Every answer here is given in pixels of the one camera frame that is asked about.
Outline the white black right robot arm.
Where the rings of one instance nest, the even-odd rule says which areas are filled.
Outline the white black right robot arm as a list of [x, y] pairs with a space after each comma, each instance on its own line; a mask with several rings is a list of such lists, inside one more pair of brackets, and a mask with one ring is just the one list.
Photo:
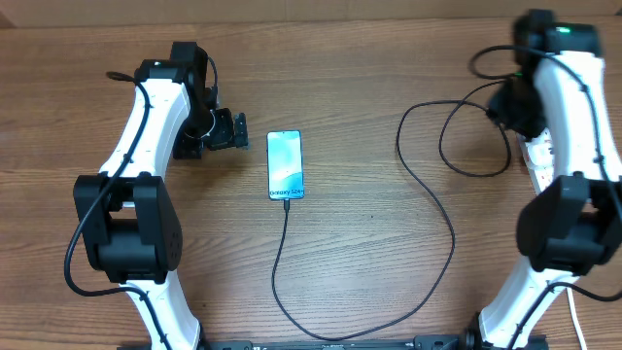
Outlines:
[[539, 318], [621, 244], [621, 159], [597, 29], [533, 9], [514, 22], [512, 37], [519, 71], [502, 77], [488, 116], [529, 139], [549, 133], [553, 179], [521, 211], [519, 261], [461, 337], [463, 349], [545, 348], [544, 338], [531, 335]]

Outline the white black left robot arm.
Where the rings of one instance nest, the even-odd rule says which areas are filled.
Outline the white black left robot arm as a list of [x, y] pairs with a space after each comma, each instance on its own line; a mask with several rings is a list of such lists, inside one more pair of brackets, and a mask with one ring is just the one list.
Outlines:
[[178, 275], [183, 231], [165, 174], [170, 159], [244, 148], [244, 114], [219, 105], [213, 58], [195, 42], [175, 42], [168, 58], [146, 59], [134, 74], [108, 78], [135, 87], [121, 139], [95, 175], [73, 189], [79, 223], [63, 263], [67, 286], [82, 297], [126, 293], [150, 335], [151, 349], [207, 349]]

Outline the blue Galaxy smartphone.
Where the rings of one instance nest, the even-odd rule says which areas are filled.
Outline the blue Galaxy smartphone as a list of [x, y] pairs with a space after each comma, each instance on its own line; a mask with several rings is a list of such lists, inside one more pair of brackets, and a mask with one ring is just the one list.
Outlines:
[[299, 130], [266, 135], [268, 196], [271, 200], [304, 198], [302, 138]]

